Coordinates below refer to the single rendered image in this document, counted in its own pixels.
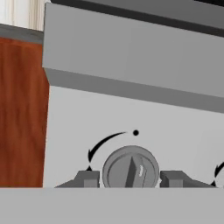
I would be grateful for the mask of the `grey round stove knob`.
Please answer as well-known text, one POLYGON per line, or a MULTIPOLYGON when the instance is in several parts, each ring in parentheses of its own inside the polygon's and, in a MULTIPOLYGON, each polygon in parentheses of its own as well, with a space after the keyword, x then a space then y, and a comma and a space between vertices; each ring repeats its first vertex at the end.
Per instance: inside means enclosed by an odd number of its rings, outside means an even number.
POLYGON ((111 188, 151 188, 159 178, 158 162, 152 153, 136 145, 124 146, 109 155, 102 169, 102 181, 111 188))

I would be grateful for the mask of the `grey stove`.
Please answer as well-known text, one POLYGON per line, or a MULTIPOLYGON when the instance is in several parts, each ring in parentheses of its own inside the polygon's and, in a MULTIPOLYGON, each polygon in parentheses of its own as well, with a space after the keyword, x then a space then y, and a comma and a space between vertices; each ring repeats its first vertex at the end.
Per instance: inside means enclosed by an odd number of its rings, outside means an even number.
POLYGON ((137 145, 224 188, 224 37, 48 3, 43 67, 45 186, 137 145))

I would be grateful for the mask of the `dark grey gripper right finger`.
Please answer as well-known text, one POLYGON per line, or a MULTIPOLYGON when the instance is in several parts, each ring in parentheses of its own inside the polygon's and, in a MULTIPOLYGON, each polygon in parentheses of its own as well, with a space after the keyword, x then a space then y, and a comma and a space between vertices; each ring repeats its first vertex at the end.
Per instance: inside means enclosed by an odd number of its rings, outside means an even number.
POLYGON ((161 171, 160 186, 170 188, 213 188, 212 185, 190 178, 183 171, 161 171))

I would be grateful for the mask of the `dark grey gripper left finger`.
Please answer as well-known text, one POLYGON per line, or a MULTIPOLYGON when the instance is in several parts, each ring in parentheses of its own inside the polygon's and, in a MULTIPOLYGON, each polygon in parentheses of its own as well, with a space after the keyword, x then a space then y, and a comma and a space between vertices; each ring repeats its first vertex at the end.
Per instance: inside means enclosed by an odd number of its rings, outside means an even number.
POLYGON ((99 188, 100 187, 100 172, 99 171, 78 171, 74 179, 67 181, 57 188, 99 188))

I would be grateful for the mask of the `reddish brown wooden cupboard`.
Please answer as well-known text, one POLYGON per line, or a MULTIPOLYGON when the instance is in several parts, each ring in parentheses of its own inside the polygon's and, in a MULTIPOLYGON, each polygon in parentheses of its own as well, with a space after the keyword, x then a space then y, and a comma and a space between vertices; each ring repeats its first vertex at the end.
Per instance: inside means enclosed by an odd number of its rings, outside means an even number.
POLYGON ((43 185, 49 83, 43 33, 0 24, 0 187, 43 185))

